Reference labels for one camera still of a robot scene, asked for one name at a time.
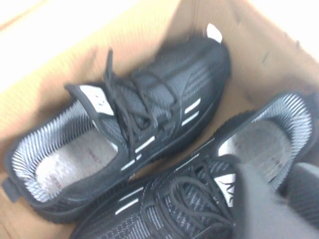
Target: shoe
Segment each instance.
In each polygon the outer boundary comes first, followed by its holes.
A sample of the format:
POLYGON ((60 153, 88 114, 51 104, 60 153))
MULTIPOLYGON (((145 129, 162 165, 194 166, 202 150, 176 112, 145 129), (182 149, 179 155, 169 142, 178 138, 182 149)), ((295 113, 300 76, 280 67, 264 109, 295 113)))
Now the shoe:
POLYGON ((67 85, 73 102, 8 151, 12 201, 20 196, 49 221, 68 223, 143 166, 190 144, 219 104, 230 59, 225 45, 191 37, 123 79, 67 85))
POLYGON ((208 142, 167 171, 104 197, 83 215, 70 239, 229 238, 233 156, 213 158, 210 146, 208 142))
POLYGON ((284 93, 258 111, 234 116, 213 135, 215 155, 236 155, 258 168, 274 189, 282 188, 292 164, 317 141, 316 100, 284 93))

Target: white surface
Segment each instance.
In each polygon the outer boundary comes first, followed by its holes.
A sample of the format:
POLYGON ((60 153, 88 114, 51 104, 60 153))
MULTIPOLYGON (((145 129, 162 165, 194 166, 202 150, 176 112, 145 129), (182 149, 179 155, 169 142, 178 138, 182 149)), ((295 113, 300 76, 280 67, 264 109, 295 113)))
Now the white surface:
POLYGON ((45 0, 10 0, 0 1, 0 25, 13 20, 20 14, 32 9, 45 0))
POLYGON ((119 0, 112 7, 109 1, 100 0, 49 1, 25 16, 22 21, 0 31, 0 93, 100 29, 138 1, 119 0))
POLYGON ((248 0, 319 61, 319 8, 314 0, 248 0))

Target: shoelace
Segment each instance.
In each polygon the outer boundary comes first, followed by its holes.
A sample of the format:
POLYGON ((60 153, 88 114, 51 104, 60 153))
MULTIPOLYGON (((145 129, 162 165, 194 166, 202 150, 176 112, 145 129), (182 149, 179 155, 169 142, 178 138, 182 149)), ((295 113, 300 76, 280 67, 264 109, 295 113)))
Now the shoelace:
POLYGON ((141 131, 146 130, 150 126, 159 128, 161 126, 161 123, 168 121, 168 119, 156 119, 153 116, 151 111, 152 104, 157 105, 164 110, 168 110, 171 112, 171 114, 173 114, 174 110, 179 106, 179 98, 175 94, 173 89, 167 84, 167 82, 160 76, 151 71, 143 71, 143 75, 149 75, 156 79, 158 84, 163 84, 172 95, 173 103, 171 105, 165 106, 161 104, 161 102, 152 99, 152 97, 148 95, 147 91, 143 90, 138 84, 137 77, 140 75, 135 74, 134 76, 130 77, 130 80, 116 79, 118 77, 116 77, 116 75, 112 71, 112 64, 113 51, 110 50, 107 58, 106 73, 104 75, 107 99, 112 110, 116 114, 122 135, 128 144, 130 150, 130 158, 134 159, 136 138, 141 133, 141 131), (132 109, 123 96, 122 92, 117 90, 116 86, 118 85, 126 87, 137 93, 146 109, 146 112, 139 112, 132 109))
MULTIPOLYGON (((233 228, 232 216, 227 209, 225 199, 219 193, 217 184, 213 181, 210 176, 208 166, 203 162, 199 165, 204 172, 204 180, 208 185, 200 181, 195 171, 193 170, 191 176, 181 176, 172 180, 169 186, 169 197, 171 203, 176 207, 177 210, 183 212, 193 225, 195 225, 200 231, 199 234, 194 236, 192 239, 202 239, 204 237, 211 238, 211 233, 220 228, 230 229, 233 228), (185 193, 183 185, 194 186, 198 189, 199 196, 203 202, 210 209, 209 211, 195 211, 193 206, 189 203, 187 195, 185 193), (205 226, 201 218, 213 219, 215 222, 209 227, 205 226)), ((169 232, 174 239, 186 239, 190 238, 178 224, 171 217, 167 205, 162 199, 156 196, 154 193, 154 206, 157 208, 157 212, 161 221, 163 222, 164 229, 169 232)), ((161 235, 160 231, 157 230, 155 225, 150 221, 147 211, 142 211, 142 218, 147 225, 152 238, 162 239, 165 236, 161 235)))

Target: logo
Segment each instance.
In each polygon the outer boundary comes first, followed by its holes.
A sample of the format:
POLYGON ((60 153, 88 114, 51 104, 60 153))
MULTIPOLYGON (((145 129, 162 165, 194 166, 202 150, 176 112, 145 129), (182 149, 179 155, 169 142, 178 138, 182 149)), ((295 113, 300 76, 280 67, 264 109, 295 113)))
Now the logo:
POLYGON ((85 94, 88 100, 91 102, 97 113, 103 113, 109 116, 113 116, 114 112, 106 98, 106 95, 102 88, 95 86, 80 86, 80 90, 85 94))
POLYGON ((235 189, 236 174, 227 174, 214 178, 216 184, 219 186, 220 191, 225 197, 228 207, 234 206, 234 189, 235 189))

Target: shoe box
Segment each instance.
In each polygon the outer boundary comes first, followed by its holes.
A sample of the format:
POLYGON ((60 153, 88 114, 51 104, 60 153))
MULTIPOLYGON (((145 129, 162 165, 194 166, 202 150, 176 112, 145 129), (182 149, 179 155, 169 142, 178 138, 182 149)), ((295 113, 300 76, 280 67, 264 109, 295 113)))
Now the shoe box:
MULTIPOLYGON (((190 148, 139 175, 183 159, 225 120, 257 109, 279 92, 319 89, 315 57, 251 1, 36 1, 21 11, 0 23, 1 157, 14 139, 66 104, 65 83, 101 80, 110 47, 114 71, 124 75, 152 61, 164 43, 195 32, 206 34, 209 23, 221 32, 232 60, 232 76, 217 114, 190 148)), ((318 153, 315 147, 308 155, 315 164, 318 153)), ((0 180, 5 177, 0 164, 0 180)), ((24 199, 12 204, 0 190, 1 239, 67 239, 74 226, 46 222, 24 199)))

